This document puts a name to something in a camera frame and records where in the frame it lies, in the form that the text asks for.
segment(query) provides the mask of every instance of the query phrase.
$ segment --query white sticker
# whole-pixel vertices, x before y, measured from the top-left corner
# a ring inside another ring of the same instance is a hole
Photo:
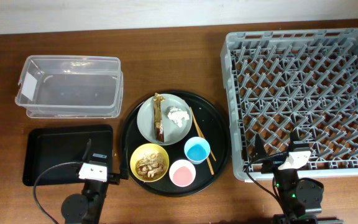
[[[94,153],[94,154],[93,154],[93,156],[94,156],[94,157],[99,157],[99,158],[102,158],[102,159],[107,158],[107,156],[106,156],[106,155],[97,154],[97,153]]]
[[[32,101],[36,86],[37,80],[30,73],[27,72],[24,78],[22,94]]]

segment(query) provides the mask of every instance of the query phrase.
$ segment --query wooden table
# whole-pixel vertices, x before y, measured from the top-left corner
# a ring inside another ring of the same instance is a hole
[[[358,20],[280,22],[168,29],[101,30],[0,35],[0,223],[50,223],[35,206],[32,188],[22,183],[27,135],[35,128],[110,124],[119,149],[123,121],[155,91],[182,89],[212,102],[228,118],[219,53],[225,35],[246,30],[358,27]],[[17,82],[29,55],[118,57],[124,72],[124,103],[117,119],[30,119],[14,103]],[[117,156],[114,169],[117,170]],[[358,177],[320,179],[325,186],[323,213],[358,223]],[[271,182],[262,182],[271,188]],[[41,204],[59,222],[63,200],[83,184],[39,187]],[[251,222],[281,213],[276,201],[255,184],[237,180],[229,162],[204,191],[183,198],[151,194],[132,179],[110,186],[101,223]]]

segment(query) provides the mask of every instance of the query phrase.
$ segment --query clear plastic container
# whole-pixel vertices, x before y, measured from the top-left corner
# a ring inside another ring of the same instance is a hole
[[[32,55],[15,102],[30,118],[115,118],[123,83],[118,58]]]

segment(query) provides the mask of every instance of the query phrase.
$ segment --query blue liquid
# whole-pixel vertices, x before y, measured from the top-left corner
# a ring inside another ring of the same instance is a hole
[[[187,156],[194,161],[201,161],[206,158],[207,154],[202,146],[194,145],[187,151]]]

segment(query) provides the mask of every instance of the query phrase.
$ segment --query brown food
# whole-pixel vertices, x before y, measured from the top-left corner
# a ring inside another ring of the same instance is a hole
[[[163,101],[164,101],[164,97],[162,97],[158,93],[154,94],[153,106],[154,106],[155,136],[157,140],[160,142],[164,142],[164,131],[163,131],[162,114],[161,114],[161,102]]]
[[[161,153],[152,153],[136,162],[136,172],[144,179],[155,180],[167,169],[165,159]]]

